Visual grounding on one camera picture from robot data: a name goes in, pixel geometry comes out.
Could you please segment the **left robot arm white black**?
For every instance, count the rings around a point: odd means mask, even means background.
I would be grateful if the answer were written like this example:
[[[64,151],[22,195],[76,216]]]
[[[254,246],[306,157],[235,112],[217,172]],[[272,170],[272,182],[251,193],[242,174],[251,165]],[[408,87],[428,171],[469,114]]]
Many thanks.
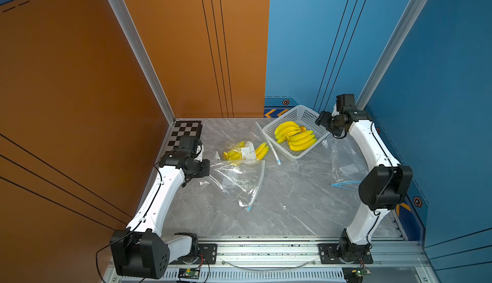
[[[156,179],[134,218],[124,230],[115,230],[109,247],[120,276],[161,279],[170,263],[196,262],[199,241],[194,233],[162,237],[165,217],[179,188],[210,175],[210,160],[202,157],[199,138],[184,136],[155,164]]]

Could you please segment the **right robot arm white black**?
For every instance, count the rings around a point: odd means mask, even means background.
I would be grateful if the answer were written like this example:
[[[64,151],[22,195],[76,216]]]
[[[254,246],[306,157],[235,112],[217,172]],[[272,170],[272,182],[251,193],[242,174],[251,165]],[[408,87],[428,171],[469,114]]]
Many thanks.
[[[351,136],[368,166],[368,174],[358,188],[361,205],[343,230],[334,253],[341,262],[360,262],[370,253],[372,236],[381,220],[405,200],[413,171],[392,155],[372,117],[356,107],[353,94],[338,95],[335,111],[321,112],[315,123],[336,139]]]

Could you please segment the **yellow banana bunch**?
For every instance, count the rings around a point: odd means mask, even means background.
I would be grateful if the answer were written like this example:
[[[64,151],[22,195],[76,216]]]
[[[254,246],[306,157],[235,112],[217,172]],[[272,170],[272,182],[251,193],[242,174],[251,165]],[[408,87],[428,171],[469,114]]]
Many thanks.
[[[241,141],[232,146],[232,149],[223,152],[226,161],[252,161],[263,160],[269,152],[269,146],[262,143],[256,148],[251,141]]]
[[[302,152],[307,150],[316,142],[317,139],[312,130],[307,130],[288,138],[289,149],[293,152]]]
[[[307,129],[305,128],[305,126],[298,125],[293,121],[288,121],[277,126],[274,134],[275,134],[275,138],[277,139],[277,143],[282,144],[289,137],[299,133],[304,133],[306,131]]]

